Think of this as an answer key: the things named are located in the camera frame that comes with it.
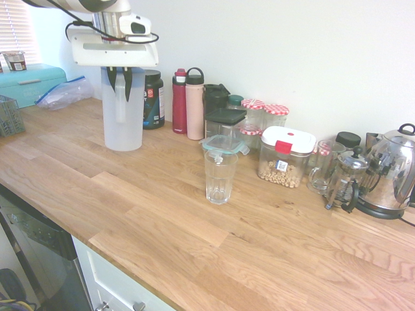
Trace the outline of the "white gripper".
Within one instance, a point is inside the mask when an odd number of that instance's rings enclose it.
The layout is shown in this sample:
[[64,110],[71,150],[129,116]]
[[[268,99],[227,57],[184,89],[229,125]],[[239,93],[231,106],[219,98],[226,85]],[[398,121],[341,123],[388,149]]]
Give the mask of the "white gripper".
[[69,41],[75,63],[108,68],[108,80],[115,91],[117,68],[123,67],[125,98],[130,99],[132,88],[131,67],[155,67],[159,64],[156,44],[152,36],[127,36],[128,42],[110,42],[94,30],[69,29]]

